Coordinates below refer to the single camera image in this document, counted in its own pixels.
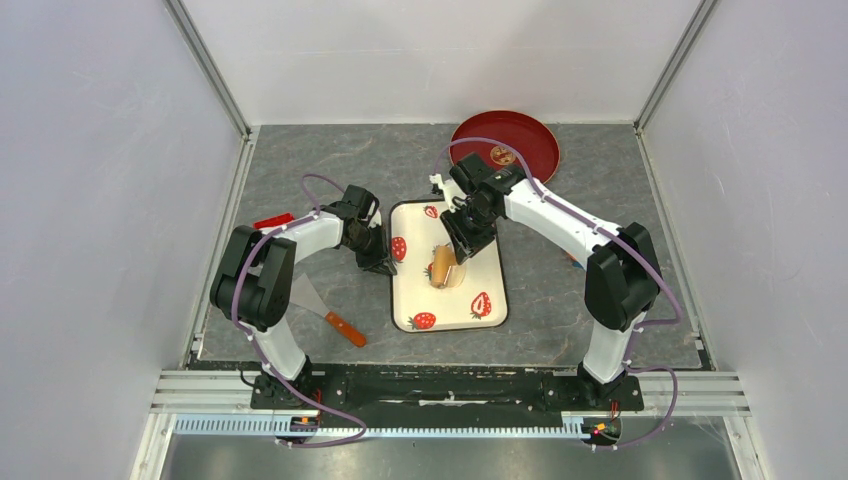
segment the black wire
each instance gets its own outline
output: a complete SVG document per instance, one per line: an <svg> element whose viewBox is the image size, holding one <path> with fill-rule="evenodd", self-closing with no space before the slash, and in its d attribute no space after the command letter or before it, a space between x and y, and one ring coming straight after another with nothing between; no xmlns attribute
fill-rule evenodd
<svg viewBox="0 0 848 480"><path fill-rule="evenodd" d="M250 383L250 382L247 381L246 378L244 378L244 370L242 370L242 369L239 369L239 378L241 378L241 383L247 385L250 388L253 388L253 387L256 386L255 383Z"/></svg>

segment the metal frame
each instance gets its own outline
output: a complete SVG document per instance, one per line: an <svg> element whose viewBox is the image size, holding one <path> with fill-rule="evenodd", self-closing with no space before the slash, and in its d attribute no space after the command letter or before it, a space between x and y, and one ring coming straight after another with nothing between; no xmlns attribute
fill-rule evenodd
<svg viewBox="0 0 848 480"><path fill-rule="evenodd" d="M218 269L218 262L221 260L224 247L227 245L227 238L235 223L236 212L238 211L239 202L241 202L244 184L247 182L247 174L250 171L250 162L253 160L253 153L256 150L256 140L259 138L260 129L261 127L255 127L241 144L238 162L233 173L233 181L230 183L227 191L226 203L224 204L224 211L221 215L221 223L218 225L218 232L215 236L215 246L212 248L212 252L206 262L206 276L203 280L203 289L200 291L199 300L194 302L194 307L191 311L192 328L185 341L184 365L188 363L192 354L200 355L200 350L203 348L203 332L206 325L206 314L209 310L208 292L212 288L212 281L215 277L215 271Z"/></svg>
<svg viewBox="0 0 848 480"><path fill-rule="evenodd" d="M227 116L233 123L233 128L241 134L244 140L247 140L248 135L250 135L252 131L251 127L247 123L247 120L245 120L244 115L242 115L241 110L239 110L238 104L233 98L233 94L227 87L227 83L224 81L224 77L215 65L215 61L212 60L212 55L206 48L206 44L203 43L203 38L201 38L200 33L197 31L197 27L194 26L194 22L191 20L191 15L189 15L182 0L163 1L168 12L171 14L171 17L174 19L174 23L177 24L177 28L179 28L180 33L182 33L183 38L185 38L195 60L197 60L197 64L200 66L200 69L203 70L203 74L206 76L206 79L209 80L212 90L215 92L218 100L221 101L221 105L224 107L224 110L227 112Z"/></svg>
<svg viewBox="0 0 848 480"><path fill-rule="evenodd" d="M677 272L677 277L680 280L680 290L683 297L683 304L689 314L689 322L692 324L692 330L700 335L697 342L700 342L699 349L706 350L710 361L713 365L717 359L712 350L710 350L709 332L706 331L701 323L703 318L701 313L700 303L697 301L694 291L689 286L689 269L686 262L683 260L683 255L680 253L680 248L677 244L677 230L674 227L671 217L668 214L668 209L665 207L665 200L654 174L654 167L651 163L651 157L648 154L647 146L645 145L645 132L636 131L636 143L639 145L639 153L642 156L642 163L645 165L645 171L648 174L648 183L651 186L651 193L654 196L654 203L657 207L657 213L660 217L660 225L665 235L666 243L668 244L669 256L674 271Z"/></svg>
<svg viewBox="0 0 848 480"><path fill-rule="evenodd" d="M683 36L680 37L680 41L677 42L677 46L671 53L671 58L669 58L668 63L666 63L665 68L660 74L660 78L657 79L657 83L654 85L653 90L651 90L650 95L648 95L645 106L642 107L642 111L636 117L634 126L637 132L644 130L648 122L651 121L651 117L657 110L657 105L659 105L665 96L665 92L677 75L678 70L680 70L683 61L689 55L692 45L701 33L704 24L706 24L710 15L712 15L717 3L718 0L701 0L701 3L698 4L698 8L695 9L692 19L689 20L689 24L686 25L686 29L683 31Z"/></svg>
<svg viewBox="0 0 848 480"><path fill-rule="evenodd" d="M256 372L245 372L248 381ZM573 375L562 371L555 375ZM739 377L733 372L677 372L679 395L674 417L723 417L731 437L733 455L743 480L768 479L756 453L755 435L748 401ZM671 398L667 374L638 374L645 401L643 412L622 412L624 417L658 417ZM183 434L259 435L263 428L288 428L292 417L317 415L312 409L253 410L252 389L237 371L163 371L153 397L144 437L133 465L131 479L158 479L172 435L179 425ZM562 412L563 428L553 429L380 429L375 438L574 438L573 424L581 417L605 416L598 412ZM206 424L192 422L205 421ZM349 435L353 429L323 432L322 436Z"/></svg>
<svg viewBox="0 0 848 480"><path fill-rule="evenodd" d="M563 371L554 375L574 375ZM252 381L257 372L245 372ZM671 399L672 384L668 374L640 373L645 410L622 412L624 417L655 417L665 414ZM747 417L751 415L748 400L739 377L733 372L677 372L679 395L676 417L713 416ZM252 390L242 383L237 371L171 370L163 371L153 395L151 413L157 414L268 414L314 416L314 409L253 410ZM568 416L597 417L606 413L590 411L564 412Z"/></svg>
<svg viewBox="0 0 848 480"><path fill-rule="evenodd" d="M171 413L151 413L147 416L130 480L157 480L162 475L176 421L177 416Z"/></svg>

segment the white wall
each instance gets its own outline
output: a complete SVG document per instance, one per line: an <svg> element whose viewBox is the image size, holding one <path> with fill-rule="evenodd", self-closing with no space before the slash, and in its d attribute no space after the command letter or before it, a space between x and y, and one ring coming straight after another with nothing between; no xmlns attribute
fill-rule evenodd
<svg viewBox="0 0 848 480"><path fill-rule="evenodd" d="M631 121L698 0L186 0L254 124Z"/></svg>
<svg viewBox="0 0 848 480"><path fill-rule="evenodd" d="M127 478L238 137L161 1L0 10L0 478Z"/></svg>
<svg viewBox="0 0 848 480"><path fill-rule="evenodd" d="M848 4L721 2L648 125L719 360L776 478L844 478Z"/></svg>

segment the orange handle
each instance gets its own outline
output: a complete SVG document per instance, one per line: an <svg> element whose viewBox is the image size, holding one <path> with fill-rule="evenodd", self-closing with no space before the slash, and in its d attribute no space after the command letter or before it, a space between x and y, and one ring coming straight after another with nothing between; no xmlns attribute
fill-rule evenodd
<svg viewBox="0 0 848 480"><path fill-rule="evenodd" d="M336 312L330 312L324 317L337 332L341 333L345 338L350 340L350 343L357 347L365 346L365 335L359 333L359 330L353 328L351 324L344 321Z"/></svg>

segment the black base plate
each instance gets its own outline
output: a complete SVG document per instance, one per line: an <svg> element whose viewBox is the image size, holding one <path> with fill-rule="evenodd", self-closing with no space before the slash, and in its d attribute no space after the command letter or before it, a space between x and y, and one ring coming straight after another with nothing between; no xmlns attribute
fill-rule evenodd
<svg viewBox="0 0 848 480"><path fill-rule="evenodd" d="M562 411L608 412L613 400L622 411L644 409L635 377L592 406L578 393L583 380L552 368L315 364L306 375L298 378L303 394L373 428L558 427ZM251 408L292 408L289 396L268 394L270 385L257 388ZM321 417L324 427L354 426Z"/></svg>

